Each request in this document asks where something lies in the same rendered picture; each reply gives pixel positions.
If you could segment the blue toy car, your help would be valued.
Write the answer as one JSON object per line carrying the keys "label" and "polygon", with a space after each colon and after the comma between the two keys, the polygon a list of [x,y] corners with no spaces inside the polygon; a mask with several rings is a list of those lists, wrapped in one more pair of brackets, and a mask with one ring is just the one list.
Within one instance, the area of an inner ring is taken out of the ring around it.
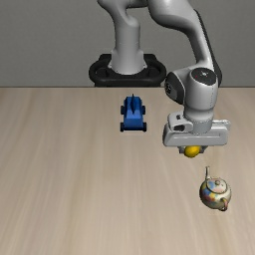
{"label": "blue toy car", "polygon": [[121,106],[121,115],[124,120],[121,122],[120,130],[142,130],[146,131],[146,122],[143,120],[145,106],[140,97],[131,95],[126,97]]}

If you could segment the yellow lemon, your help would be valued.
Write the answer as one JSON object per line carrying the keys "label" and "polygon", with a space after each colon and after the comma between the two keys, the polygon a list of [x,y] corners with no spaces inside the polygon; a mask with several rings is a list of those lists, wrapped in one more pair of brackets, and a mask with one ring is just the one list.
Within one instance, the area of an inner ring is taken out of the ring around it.
{"label": "yellow lemon", "polygon": [[189,145],[184,149],[184,155],[193,158],[196,157],[200,153],[199,145]]}

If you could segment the multicoloured teapot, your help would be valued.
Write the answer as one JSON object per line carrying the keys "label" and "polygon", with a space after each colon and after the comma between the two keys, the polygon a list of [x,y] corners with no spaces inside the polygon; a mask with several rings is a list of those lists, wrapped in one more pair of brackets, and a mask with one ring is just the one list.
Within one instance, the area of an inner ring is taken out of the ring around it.
{"label": "multicoloured teapot", "polygon": [[226,211],[231,200],[230,185],[221,177],[213,177],[210,167],[205,167],[205,178],[199,188],[199,197],[202,203],[210,209]]}

